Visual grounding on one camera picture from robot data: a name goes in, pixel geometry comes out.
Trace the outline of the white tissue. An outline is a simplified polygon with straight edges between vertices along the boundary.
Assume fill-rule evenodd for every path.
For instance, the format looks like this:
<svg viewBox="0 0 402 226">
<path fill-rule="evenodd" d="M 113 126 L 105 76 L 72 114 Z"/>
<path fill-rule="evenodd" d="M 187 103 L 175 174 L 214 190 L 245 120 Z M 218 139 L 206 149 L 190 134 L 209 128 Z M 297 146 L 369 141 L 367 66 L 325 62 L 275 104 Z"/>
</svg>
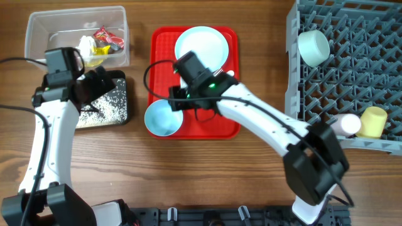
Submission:
<svg viewBox="0 0 402 226">
<path fill-rule="evenodd" d="M 94 55 L 93 49 L 96 47 L 95 40 L 91 36 L 82 36 L 79 45 L 76 47 L 83 58 Z"/>
</svg>

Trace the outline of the light blue bowl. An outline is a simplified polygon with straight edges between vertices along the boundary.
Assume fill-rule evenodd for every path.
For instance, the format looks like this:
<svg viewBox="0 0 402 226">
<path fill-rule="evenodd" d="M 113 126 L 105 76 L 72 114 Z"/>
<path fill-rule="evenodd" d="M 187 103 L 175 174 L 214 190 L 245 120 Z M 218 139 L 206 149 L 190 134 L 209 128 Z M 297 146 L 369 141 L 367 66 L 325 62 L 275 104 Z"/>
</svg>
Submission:
<svg viewBox="0 0 402 226">
<path fill-rule="evenodd" d="M 148 106 L 144 114 L 144 123 L 150 133 L 167 137 L 176 133 L 184 120 L 181 110 L 173 111 L 167 100 L 157 100 Z"/>
</svg>

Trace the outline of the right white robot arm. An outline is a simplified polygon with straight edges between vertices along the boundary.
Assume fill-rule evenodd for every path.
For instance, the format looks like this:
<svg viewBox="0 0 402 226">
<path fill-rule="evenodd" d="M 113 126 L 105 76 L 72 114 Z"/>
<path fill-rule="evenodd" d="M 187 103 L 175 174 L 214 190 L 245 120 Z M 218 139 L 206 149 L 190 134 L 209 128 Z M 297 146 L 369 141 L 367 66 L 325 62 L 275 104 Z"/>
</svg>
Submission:
<svg viewBox="0 0 402 226">
<path fill-rule="evenodd" d="M 192 51 L 173 62 L 186 87 L 173 86 L 173 110 L 213 110 L 257 135 L 282 157 L 286 182 L 296 195 L 291 209 L 306 225 L 318 222 L 349 169 L 332 128 L 293 119 L 257 98 L 238 79 L 206 68 Z"/>
</svg>

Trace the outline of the yellow plastic cup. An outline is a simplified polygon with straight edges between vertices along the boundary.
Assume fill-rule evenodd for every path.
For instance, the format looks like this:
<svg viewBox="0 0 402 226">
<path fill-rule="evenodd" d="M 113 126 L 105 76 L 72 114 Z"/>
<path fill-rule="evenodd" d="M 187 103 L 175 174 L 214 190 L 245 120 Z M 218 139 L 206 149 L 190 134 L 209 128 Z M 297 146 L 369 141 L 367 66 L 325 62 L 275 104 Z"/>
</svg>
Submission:
<svg viewBox="0 0 402 226">
<path fill-rule="evenodd" d="M 356 136 L 379 139 L 383 133 L 387 118 L 388 114 L 384 109 L 375 106 L 368 107 L 361 115 L 361 128 L 356 133 Z"/>
</svg>

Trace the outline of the red snack wrapper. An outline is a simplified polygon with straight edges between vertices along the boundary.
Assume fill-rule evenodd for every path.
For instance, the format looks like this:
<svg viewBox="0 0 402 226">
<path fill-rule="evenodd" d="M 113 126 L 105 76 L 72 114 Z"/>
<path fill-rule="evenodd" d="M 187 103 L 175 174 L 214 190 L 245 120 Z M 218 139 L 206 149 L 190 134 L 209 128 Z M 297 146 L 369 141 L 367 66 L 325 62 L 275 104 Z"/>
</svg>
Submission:
<svg viewBox="0 0 402 226">
<path fill-rule="evenodd" d="M 107 31 L 105 26 L 100 27 L 95 33 L 94 38 L 101 42 L 107 43 L 113 46 L 113 50 L 123 50 L 124 49 L 124 39 L 116 36 L 114 33 Z"/>
</svg>

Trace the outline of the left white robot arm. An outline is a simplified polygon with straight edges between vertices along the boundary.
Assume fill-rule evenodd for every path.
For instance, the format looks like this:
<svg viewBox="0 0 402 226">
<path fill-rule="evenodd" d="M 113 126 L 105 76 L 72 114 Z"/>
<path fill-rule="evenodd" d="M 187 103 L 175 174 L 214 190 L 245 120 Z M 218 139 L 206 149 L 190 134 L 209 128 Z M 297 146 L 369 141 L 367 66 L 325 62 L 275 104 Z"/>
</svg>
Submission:
<svg viewBox="0 0 402 226">
<path fill-rule="evenodd" d="M 122 200 L 90 206 L 72 188 L 72 144 L 85 105 L 113 90 L 120 70 L 99 66 L 86 71 L 72 47 L 45 52 L 47 73 L 32 96 L 36 126 L 28 169 L 15 196 L 4 198 L 8 225 L 127 225 L 130 209 Z"/>
</svg>

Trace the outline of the green bowl with rice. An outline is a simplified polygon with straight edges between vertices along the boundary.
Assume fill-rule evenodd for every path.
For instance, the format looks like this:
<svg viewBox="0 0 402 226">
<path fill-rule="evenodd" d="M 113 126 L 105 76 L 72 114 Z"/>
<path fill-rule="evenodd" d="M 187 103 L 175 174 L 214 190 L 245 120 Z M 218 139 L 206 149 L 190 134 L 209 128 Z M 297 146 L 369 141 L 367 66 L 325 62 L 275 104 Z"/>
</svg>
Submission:
<svg viewBox="0 0 402 226">
<path fill-rule="evenodd" d="M 316 67 L 330 55 L 329 41 L 319 30 L 300 33 L 298 49 L 303 61 L 310 67 Z"/>
</svg>

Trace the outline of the yellow snack wrapper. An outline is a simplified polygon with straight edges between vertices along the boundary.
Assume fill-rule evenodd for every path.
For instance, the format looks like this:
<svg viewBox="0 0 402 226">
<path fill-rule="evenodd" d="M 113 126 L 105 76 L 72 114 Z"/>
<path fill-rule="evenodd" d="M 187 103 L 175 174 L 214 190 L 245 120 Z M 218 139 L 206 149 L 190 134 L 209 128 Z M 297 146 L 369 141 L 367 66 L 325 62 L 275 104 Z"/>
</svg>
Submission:
<svg viewBox="0 0 402 226">
<path fill-rule="evenodd" d="M 104 47 L 92 46 L 84 56 L 85 66 L 94 67 L 100 65 L 107 58 L 110 47 L 110 45 Z"/>
</svg>

